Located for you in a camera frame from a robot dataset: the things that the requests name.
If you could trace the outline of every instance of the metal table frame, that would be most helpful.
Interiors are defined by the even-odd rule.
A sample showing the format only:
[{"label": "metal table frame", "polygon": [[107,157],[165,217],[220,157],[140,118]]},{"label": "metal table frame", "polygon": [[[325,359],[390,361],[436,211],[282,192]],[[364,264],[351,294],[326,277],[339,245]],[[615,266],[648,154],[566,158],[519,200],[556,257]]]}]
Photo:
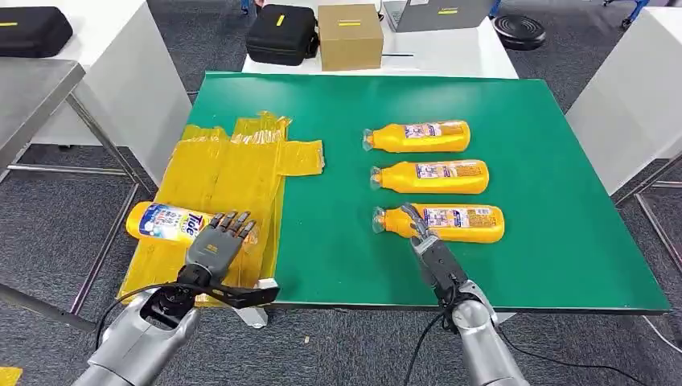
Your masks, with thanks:
[{"label": "metal table frame", "polygon": [[637,203],[642,208],[644,215],[647,217],[647,220],[649,220],[651,226],[654,227],[656,234],[658,235],[661,242],[665,246],[666,250],[670,254],[671,259],[677,266],[678,270],[682,273],[682,254],[680,254],[680,251],[678,251],[677,248],[675,248],[675,245],[670,239],[670,236],[665,232],[665,229],[661,225],[658,217],[656,217],[656,214],[654,213],[653,209],[651,209],[651,205],[649,205],[649,203],[647,202],[646,197],[643,196],[644,191],[649,187],[682,189],[682,182],[660,180],[660,178],[663,175],[665,175],[669,170],[680,164],[682,164],[682,153],[679,153],[674,158],[670,158],[668,162],[665,163],[665,165],[660,167],[657,171],[655,171],[653,174],[647,177],[647,179],[642,181],[635,188],[628,191],[621,199],[616,201],[615,206],[617,209],[620,209],[630,199],[630,197],[634,196],[635,199],[637,200]]},{"label": "metal table frame", "polygon": [[[92,114],[85,108],[82,101],[76,96],[75,89],[85,75],[84,69],[77,63],[72,62],[71,71],[61,80],[52,92],[42,101],[40,106],[36,107],[33,113],[23,122],[8,142],[0,148],[0,183],[5,176],[12,170],[24,171],[39,171],[51,173],[72,173],[80,175],[116,175],[127,176],[133,182],[133,186],[129,189],[128,195],[124,203],[118,210],[116,218],[114,219],[109,232],[107,233],[99,252],[92,260],[90,270],[83,281],[78,294],[73,300],[69,311],[61,310],[59,307],[53,306],[47,302],[34,298],[30,295],[24,294],[16,289],[12,289],[7,285],[0,283],[0,299],[24,307],[28,310],[38,312],[44,316],[55,319],[60,322],[79,328],[83,331],[93,331],[95,323],[79,316],[83,308],[83,303],[88,296],[95,278],[99,274],[104,260],[111,249],[112,243],[116,238],[118,230],[121,228],[125,215],[130,209],[134,196],[138,193],[140,188],[147,195],[152,195],[151,189],[140,178],[140,175],[133,169],[133,167],[125,160],[118,148],[111,142],[109,136],[104,132],[102,127]],[[53,165],[39,165],[39,164],[22,164],[16,163],[26,149],[33,136],[38,130],[47,122],[48,118],[61,106],[62,103],[68,103],[69,106],[76,112],[78,117],[90,129],[90,132],[97,138],[102,146],[116,159],[121,166],[120,169],[103,169],[96,167],[77,167],[77,166],[53,166]],[[8,162],[8,151],[13,151],[14,161]]]}]

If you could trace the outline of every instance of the yellow plastic sheet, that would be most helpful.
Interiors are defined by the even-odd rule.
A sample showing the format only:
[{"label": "yellow plastic sheet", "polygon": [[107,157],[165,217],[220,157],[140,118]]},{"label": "yellow plastic sheet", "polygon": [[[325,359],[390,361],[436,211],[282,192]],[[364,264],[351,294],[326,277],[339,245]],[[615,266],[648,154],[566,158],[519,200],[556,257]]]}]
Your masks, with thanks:
[{"label": "yellow plastic sheet", "polygon": [[[239,118],[232,137],[220,127],[189,125],[158,189],[157,203],[206,213],[250,211],[257,222],[252,241],[230,266],[225,285],[254,287],[272,277],[277,257],[285,175],[322,173],[322,143],[287,142],[291,120],[263,112]],[[163,240],[140,240],[119,295],[145,285],[173,281],[186,249]],[[218,305],[197,297],[198,305]]]},{"label": "yellow plastic sheet", "polygon": [[15,386],[22,372],[21,368],[0,368],[0,386]]}]

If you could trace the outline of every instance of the gray table surface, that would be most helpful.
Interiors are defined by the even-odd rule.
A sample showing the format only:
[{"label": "gray table surface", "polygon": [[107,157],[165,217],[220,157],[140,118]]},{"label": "gray table surface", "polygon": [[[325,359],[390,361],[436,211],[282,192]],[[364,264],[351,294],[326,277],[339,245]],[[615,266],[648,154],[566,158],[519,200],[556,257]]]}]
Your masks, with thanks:
[{"label": "gray table surface", "polygon": [[74,60],[0,58],[0,171],[84,75]]}]

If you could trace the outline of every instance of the black cable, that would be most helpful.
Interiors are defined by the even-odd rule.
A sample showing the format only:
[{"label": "black cable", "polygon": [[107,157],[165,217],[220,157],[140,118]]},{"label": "black cable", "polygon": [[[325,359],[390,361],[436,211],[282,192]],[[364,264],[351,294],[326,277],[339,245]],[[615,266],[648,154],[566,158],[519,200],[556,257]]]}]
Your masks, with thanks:
[{"label": "black cable", "polygon": [[504,331],[502,330],[502,327],[501,327],[501,326],[497,326],[497,329],[499,330],[499,333],[502,335],[502,337],[504,338],[504,340],[507,341],[507,344],[509,344],[509,346],[511,346],[511,348],[513,348],[514,350],[517,350],[518,352],[521,352],[521,353],[523,353],[523,354],[525,354],[525,355],[530,355],[530,356],[535,357],[535,358],[538,358],[538,359],[548,360],[549,362],[554,362],[554,363],[562,364],[562,365],[564,365],[564,366],[570,366],[570,367],[572,367],[572,368],[603,368],[603,369],[606,369],[606,370],[611,370],[611,371],[613,371],[613,372],[617,372],[618,374],[620,374],[620,375],[622,375],[622,376],[625,376],[625,377],[627,377],[627,378],[630,378],[631,380],[633,380],[634,382],[637,382],[638,384],[641,384],[642,386],[648,386],[647,384],[645,384],[645,383],[642,382],[641,380],[638,380],[637,378],[634,378],[633,376],[631,376],[630,374],[624,372],[623,370],[620,370],[620,369],[617,369],[617,368],[614,368],[614,367],[611,367],[611,366],[603,366],[603,365],[601,365],[601,364],[577,364],[577,363],[567,363],[567,362],[564,362],[564,361],[561,361],[561,360],[558,360],[558,359],[552,359],[552,358],[548,358],[548,357],[546,357],[546,356],[542,356],[542,355],[538,355],[538,354],[533,354],[532,352],[522,350],[522,349],[518,348],[514,343],[512,343],[512,341],[509,340],[509,338],[507,338],[507,335],[504,334]]},{"label": "black cable", "polygon": [[431,327],[433,327],[434,324],[438,321],[438,319],[443,318],[445,314],[448,312],[448,309],[444,309],[443,311],[439,312],[438,315],[433,318],[431,322],[426,326],[426,328],[421,332],[421,336],[419,337],[419,340],[417,341],[417,346],[414,348],[414,351],[412,352],[412,359],[409,360],[409,366],[407,367],[407,374],[405,374],[405,380],[403,381],[403,385],[407,386],[409,383],[409,377],[412,375],[412,367],[414,367],[414,361],[417,360],[417,354],[419,354],[419,349],[421,348],[421,343],[424,342],[424,338],[426,337],[426,334],[431,331]]},{"label": "black cable", "polygon": [[107,316],[109,316],[109,313],[111,313],[111,310],[113,310],[114,307],[119,305],[121,302],[123,302],[127,298],[130,298],[131,296],[137,295],[137,294],[144,292],[144,291],[147,291],[147,290],[153,290],[153,289],[157,289],[157,288],[187,288],[189,290],[198,291],[200,293],[206,291],[204,288],[201,288],[198,285],[193,285],[193,284],[162,283],[162,284],[148,285],[147,287],[142,287],[142,288],[136,289],[135,291],[128,292],[127,294],[116,299],[116,301],[114,303],[112,303],[111,306],[109,306],[105,310],[105,312],[102,314],[100,319],[97,321],[97,328],[96,328],[97,333],[95,334],[95,350],[100,348],[100,338],[102,336],[102,330],[104,330],[105,320],[106,320]]}]

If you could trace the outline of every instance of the laptop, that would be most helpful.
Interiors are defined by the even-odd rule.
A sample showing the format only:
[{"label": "laptop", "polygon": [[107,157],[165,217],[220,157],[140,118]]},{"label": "laptop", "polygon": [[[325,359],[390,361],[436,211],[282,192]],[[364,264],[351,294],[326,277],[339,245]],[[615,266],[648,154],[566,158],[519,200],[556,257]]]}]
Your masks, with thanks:
[{"label": "laptop", "polygon": [[478,27],[494,5],[495,0],[384,1],[388,23],[395,32]]}]

